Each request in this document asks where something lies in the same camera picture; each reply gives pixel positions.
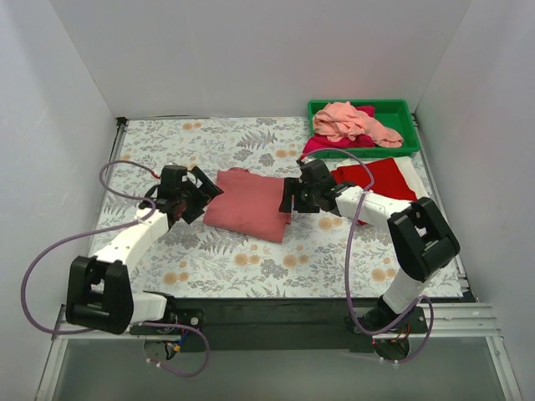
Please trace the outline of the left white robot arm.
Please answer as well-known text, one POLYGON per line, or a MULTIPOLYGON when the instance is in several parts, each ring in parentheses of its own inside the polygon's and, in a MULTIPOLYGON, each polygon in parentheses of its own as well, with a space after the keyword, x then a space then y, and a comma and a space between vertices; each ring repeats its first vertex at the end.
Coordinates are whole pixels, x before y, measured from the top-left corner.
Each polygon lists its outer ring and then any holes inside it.
POLYGON ((172 332, 178 315, 171 297, 136 292, 130 274, 152 246, 178 221, 191 224, 223 190, 198 167, 166 165, 138 203, 133 220, 92 256, 78 256, 70 266, 65 317, 68 323, 122 334, 149 322, 161 334, 172 332))

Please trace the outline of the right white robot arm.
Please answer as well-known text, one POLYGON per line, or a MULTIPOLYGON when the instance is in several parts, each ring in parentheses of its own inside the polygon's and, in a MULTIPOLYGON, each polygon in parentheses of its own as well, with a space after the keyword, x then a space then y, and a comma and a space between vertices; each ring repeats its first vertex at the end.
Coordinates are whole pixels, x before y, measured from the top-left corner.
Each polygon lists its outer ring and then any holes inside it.
POLYGON ((283 182, 281 212, 325 211, 350 219, 351 232, 360 222, 389 232, 400 268, 375 307, 362 317, 350 307, 349 320, 370 336, 401 330, 430 279, 461 249, 437 204, 429 197, 397 200, 375 193, 375 175, 362 161, 357 164, 369 177, 365 186, 336 181, 322 160, 303 157, 297 164, 300 176, 283 182))

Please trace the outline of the dusty pink t shirt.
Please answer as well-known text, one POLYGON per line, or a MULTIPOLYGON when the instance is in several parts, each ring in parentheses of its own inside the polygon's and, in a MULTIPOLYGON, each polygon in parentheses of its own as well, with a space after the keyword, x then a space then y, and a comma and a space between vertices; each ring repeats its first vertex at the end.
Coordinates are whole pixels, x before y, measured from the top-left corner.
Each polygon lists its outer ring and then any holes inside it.
POLYGON ((203 222, 264 241, 281 243, 291 216, 279 210, 284 179, 257 175, 242 168, 217 172, 223 193, 206 209, 203 222))

